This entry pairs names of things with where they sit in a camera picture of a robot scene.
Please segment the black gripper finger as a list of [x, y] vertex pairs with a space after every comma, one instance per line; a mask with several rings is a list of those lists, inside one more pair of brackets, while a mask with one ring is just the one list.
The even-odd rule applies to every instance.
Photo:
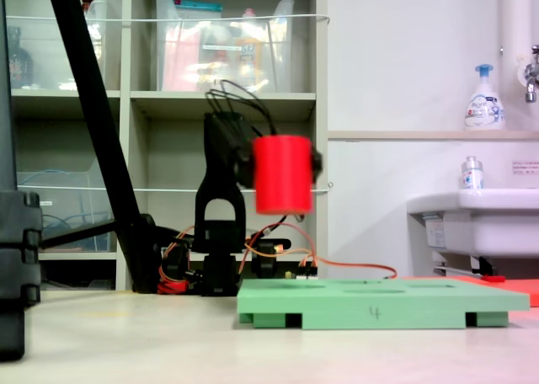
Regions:
[[311, 145], [311, 184], [314, 185], [323, 172], [323, 155], [314, 145]]

